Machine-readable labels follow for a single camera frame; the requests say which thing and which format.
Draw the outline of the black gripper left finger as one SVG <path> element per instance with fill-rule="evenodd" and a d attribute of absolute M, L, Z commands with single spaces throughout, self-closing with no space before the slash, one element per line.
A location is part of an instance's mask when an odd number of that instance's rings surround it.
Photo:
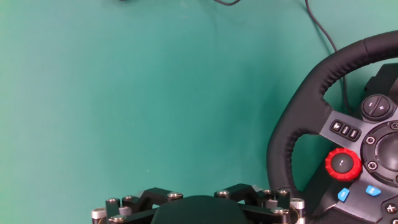
<path fill-rule="evenodd" d="M 91 211 L 92 224 L 150 223 L 161 205 L 183 199 L 183 193 L 151 188 L 123 198 L 111 197 Z"/>

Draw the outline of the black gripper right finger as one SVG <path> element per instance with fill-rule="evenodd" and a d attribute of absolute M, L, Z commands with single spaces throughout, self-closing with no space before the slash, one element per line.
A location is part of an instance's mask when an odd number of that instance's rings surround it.
<path fill-rule="evenodd" d="M 305 201 L 287 190 L 236 184 L 217 190 L 217 198 L 234 201 L 248 223 L 305 223 Z"/>

